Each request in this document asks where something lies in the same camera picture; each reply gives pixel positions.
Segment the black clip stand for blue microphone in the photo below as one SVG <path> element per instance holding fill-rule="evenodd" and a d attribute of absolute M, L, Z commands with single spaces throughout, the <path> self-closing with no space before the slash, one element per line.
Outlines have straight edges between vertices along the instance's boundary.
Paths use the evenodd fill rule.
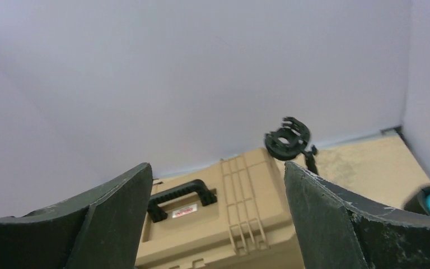
<path fill-rule="evenodd" d="M 403 210 L 430 216 L 427 198 L 430 196 L 430 185 L 421 186 L 403 205 Z"/>

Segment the black shock mount round-base stand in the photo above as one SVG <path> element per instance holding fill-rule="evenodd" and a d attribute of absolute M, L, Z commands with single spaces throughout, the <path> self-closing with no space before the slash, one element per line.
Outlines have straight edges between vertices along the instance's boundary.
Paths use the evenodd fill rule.
<path fill-rule="evenodd" d="M 270 156 L 280 161 L 290 161 L 302 154 L 307 169 L 318 174 L 315 161 L 318 150 L 310 140 L 311 132 L 304 123 L 294 117 L 284 117 L 281 127 L 264 135 L 264 146 Z"/>

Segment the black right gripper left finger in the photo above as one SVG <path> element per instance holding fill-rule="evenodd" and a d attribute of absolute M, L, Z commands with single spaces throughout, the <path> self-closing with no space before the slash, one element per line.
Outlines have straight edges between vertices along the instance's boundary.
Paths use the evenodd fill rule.
<path fill-rule="evenodd" d="M 142 163 L 62 202 L 0 218 L 0 268 L 134 268 L 152 189 Z"/>

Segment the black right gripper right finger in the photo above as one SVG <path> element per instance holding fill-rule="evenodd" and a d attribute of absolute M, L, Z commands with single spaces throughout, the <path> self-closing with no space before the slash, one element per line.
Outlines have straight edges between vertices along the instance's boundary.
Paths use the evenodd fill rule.
<path fill-rule="evenodd" d="M 306 268 L 430 268 L 430 216 L 384 205 L 286 162 Z"/>

